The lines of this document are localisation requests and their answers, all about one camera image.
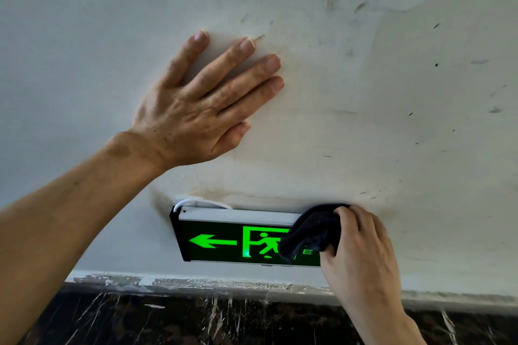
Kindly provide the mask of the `person's right forearm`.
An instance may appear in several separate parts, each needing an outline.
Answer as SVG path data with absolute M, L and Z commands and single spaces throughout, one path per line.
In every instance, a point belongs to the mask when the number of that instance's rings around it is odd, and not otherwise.
M 427 345 L 402 307 L 360 309 L 349 317 L 364 345 Z

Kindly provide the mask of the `dark cleaning cloth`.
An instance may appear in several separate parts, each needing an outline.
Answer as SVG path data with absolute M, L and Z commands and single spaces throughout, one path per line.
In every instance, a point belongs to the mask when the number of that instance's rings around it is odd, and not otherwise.
M 279 255 L 290 264 L 303 249 L 323 252 L 328 246 L 336 251 L 341 237 L 339 207 L 350 208 L 350 204 L 332 203 L 313 206 L 306 210 L 289 228 L 278 244 Z

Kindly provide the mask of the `person's right hand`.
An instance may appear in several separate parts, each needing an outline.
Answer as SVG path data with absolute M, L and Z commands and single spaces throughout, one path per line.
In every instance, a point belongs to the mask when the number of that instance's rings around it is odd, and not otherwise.
M 337 276 L 325 276 L 348 316 L 360 309 L 402 307 L 395 252 L 378 216 L 359 206 L 339 207 Z

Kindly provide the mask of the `person's left hand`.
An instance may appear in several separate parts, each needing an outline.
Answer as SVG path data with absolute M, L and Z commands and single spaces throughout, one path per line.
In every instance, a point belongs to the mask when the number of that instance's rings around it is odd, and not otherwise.
M 277 73 L 259 84 L 234 104 L 205 104 L 203 97 L 224 82 L 236 67 L 256 50 L 255 42 L 244 37 L 190 81 L 179 86 L 162 86 L 162 78 L 148 92 L 133 125 L 118 138 L 127 147 L 146 157 L 159 173 L 177 166 L 216 159 L 211 150 L 232 126 L 246 121 L 284 87 Z

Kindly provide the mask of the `green exit sign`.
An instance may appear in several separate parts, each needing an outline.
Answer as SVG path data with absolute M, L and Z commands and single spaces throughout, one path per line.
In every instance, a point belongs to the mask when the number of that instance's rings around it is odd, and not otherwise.
M 299 213 L 179 206 L 169 218 L 185 262 L 319 267 L 320 253 L 302 247 L 289 263 L 278 244 Z

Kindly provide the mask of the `person's left forearm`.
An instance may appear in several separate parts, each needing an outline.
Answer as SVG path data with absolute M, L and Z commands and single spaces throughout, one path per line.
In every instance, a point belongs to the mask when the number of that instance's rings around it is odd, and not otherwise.
M 102 149 L 0 210 L 0 345 L 16 344 L 100 231 L 164 171 L 158 131 Z

